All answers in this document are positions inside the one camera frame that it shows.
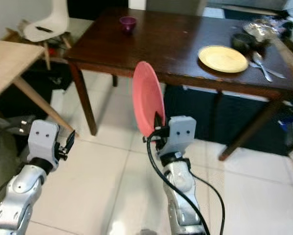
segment white chair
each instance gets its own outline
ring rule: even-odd
[[[67,0],[52,0],[51,14],[40,21],[31,23],[24,28],[24,36],[32,42],[44,42],[45,61],[50,70],[50,60],[47,40],[60,36],[67,48],[71,48],[67,38],[63,35],[68,28],[69,15]]]

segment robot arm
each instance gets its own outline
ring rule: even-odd
[[[186,147],[194,139],[195,127],[196,121],[191,117],[172,117],[169,121],[168,137],[160,140],[155,138],[155,140],[157,158],[164,167],[163,175],[199,209],[195,197],[195,180],[188,168],[189,160],[182,157]],[[168,198],[171,233],[173,235],[205,235],[201,219],[190,204],[166,183],[163,187]]]
[[[58,167],[58,161],[67,159],[74,142],[74,132],[66,147],[56,142],[59,126],[36,120],[29,139],[28,164],[7,184],[6,196],[0,203],[0,235],[23,235],[28,227],[33,205],[42,192],[46,176]]]

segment chair leg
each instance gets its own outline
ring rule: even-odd
[[[70,42],[68,41],[68,39],[66,38],[66,36],[63,34],[63,35],[61,36],[61,38],[62,38],[63,42],[65,43],[65,46],[67,47],[67,49],[70,49],[70,48],[71,48],[71,44],[70,44]]]
[[[44,54],[45,54],[45,62],[46,62],[46,67],[47,70],[50,70],[50,60],[49,60],[49,52],[48,52],[48,45],[47,41],[44,41]]]

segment spoon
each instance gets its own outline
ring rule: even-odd
[[[263,65],[263,57],[258,52],[253,53],[253,61],[262,68],[262,71],[265,75],[266,80],[269,82],[272,82],[270,75],[267,73]]]
[[[261,69],[261,67],[260,67],[258,64],[256,64],[256,63],[253,63],[253,62],[251,62],[251,61],[249,61],[248,63],[249,63],[249,65],[252,66],[253,68],[260,68],[260,69]],[[270,70],[270,69],[267,69],[267,68],[266,68],[266,71],[267,71],[268,73],[270,73],[270,74],[276,76],[276,77],[279,77],[279,78],[282,78],[282,79],[286,79],[286,77],[285,77],[283,74],[281,74],[281,73],[278,73],[278,72],[276,72],[276,71],[273,71],[273,70]]]

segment pink plate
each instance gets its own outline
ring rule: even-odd
[[[155,113],[162,118],[165,125],[165,108],[160,85],[149,63],[139,62],[133,74],[133,106],[140,132],[149,137],[155,130]]]

